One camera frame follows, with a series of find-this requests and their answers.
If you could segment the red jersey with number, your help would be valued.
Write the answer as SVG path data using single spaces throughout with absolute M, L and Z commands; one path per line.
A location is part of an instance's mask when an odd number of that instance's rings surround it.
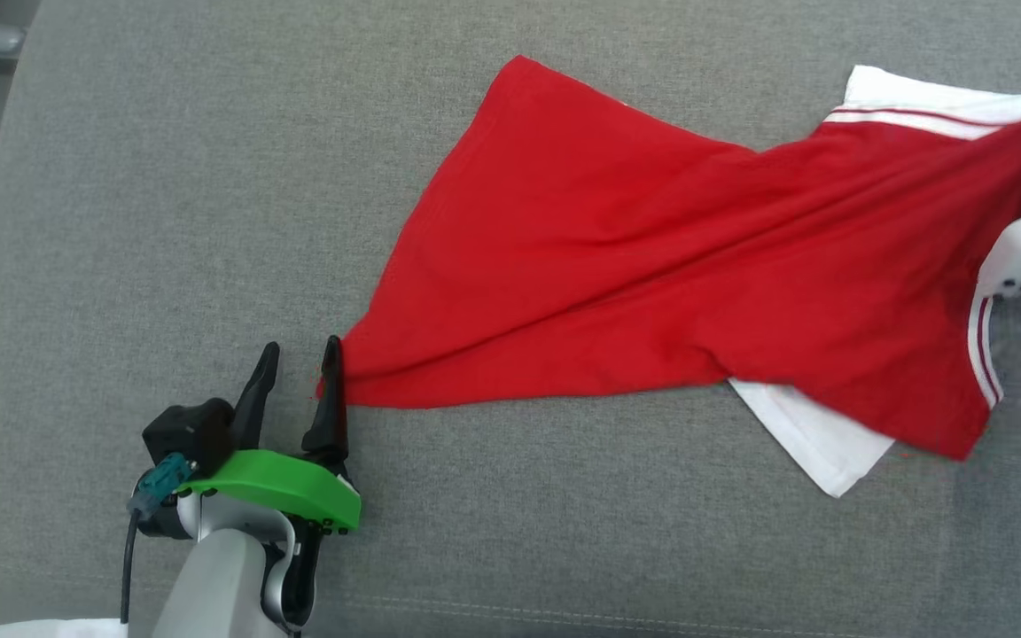
M 346 399 L 445 408 L 729 381 L 822 490 L 892 441 L 961 461 L 1003 396 L 990 249 L 1021 94 L 856 66 L 753 151 L 518 56 L 344 340 Z

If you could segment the white tape label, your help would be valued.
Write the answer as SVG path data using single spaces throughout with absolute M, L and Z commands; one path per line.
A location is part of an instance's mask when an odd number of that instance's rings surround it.
M 0 638 L 129 638 L 117 618 L 29 620 L 0 625 Z

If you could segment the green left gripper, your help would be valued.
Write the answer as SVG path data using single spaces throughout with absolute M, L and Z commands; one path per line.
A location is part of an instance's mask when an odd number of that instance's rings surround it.
M 155 635 L 300 634 L 315 609 L 321 542 L 360 524 L 360 494 L 325 469 L 345 468 L 349 456 L 343 343 L 325 342 L 317 414 L 301 437 L 311 462 L 256 449 L 279 358 L 269 342 L 235 405 L 230 433 L 242 451 L 169 496 L 194 548 Z

